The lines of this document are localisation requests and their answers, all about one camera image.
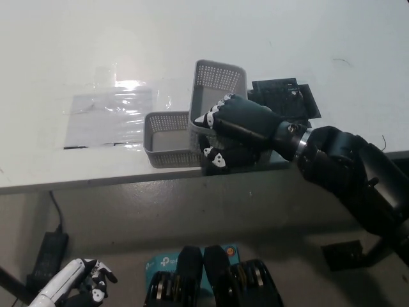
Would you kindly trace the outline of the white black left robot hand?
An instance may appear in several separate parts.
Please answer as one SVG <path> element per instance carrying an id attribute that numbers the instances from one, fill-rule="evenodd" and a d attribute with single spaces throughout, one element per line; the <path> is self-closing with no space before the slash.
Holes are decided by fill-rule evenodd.
<path id="1" fill-rule="evenodd" d="M 118 279 L 103 262 L 77 258 L 41 289 L 30 306 L 100 306 L 108 298 L 108 281 Z"/>

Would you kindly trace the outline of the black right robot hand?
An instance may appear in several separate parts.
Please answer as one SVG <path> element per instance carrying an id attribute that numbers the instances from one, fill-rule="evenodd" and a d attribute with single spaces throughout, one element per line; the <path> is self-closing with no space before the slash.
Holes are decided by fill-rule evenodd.
<path id="1" fill-rule="evenodd" d="M 267 150 L 294 161 L 305 150 L 311 134 L 306 126 L 291 123 L 271 109 L 236 94 L 227 94 L 208 112 L 197 117 L 194 124 L 236 143 L 218 148 L 207 136 L 199 136 L 201 167 L 205 175 L 253 167 Z"/>

